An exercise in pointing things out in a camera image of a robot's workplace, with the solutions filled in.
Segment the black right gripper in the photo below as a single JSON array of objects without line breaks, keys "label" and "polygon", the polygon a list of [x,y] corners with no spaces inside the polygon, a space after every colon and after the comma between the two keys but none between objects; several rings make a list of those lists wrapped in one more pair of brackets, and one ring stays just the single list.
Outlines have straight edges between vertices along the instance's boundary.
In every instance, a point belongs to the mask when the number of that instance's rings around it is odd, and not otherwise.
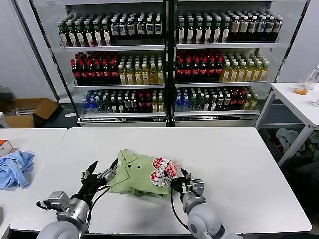
[{"label": "black right gripper", "polygon": [[181,172],[183,174],[182,181],[176,181],[176,179],[172,176],[165,176],[164,182],[172,189],[174,189],[176,192],[179,192],[180,194],[185,194],[187,192],[190,192],[192,189],[191,173],[188,173],[187,170],[183,168],[181,169]]}]

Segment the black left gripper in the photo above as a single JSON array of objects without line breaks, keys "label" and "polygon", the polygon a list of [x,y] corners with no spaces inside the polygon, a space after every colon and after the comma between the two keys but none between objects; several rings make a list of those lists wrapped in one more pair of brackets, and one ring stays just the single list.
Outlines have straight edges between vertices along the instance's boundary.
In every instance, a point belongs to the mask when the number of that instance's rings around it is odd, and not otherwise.
[{"label": "black left gripper", "polygon": [[74,194],[74,198],[80,199],[84,202],[92,202],[93,197],[101,187],[107,186],[109,182],[115,177],[118,167],[118,159],[116,158],[109,169],[104,170],[99,175],[92,175],[98,161],[92,163],[81,174],[82,187],[78,193]]}]

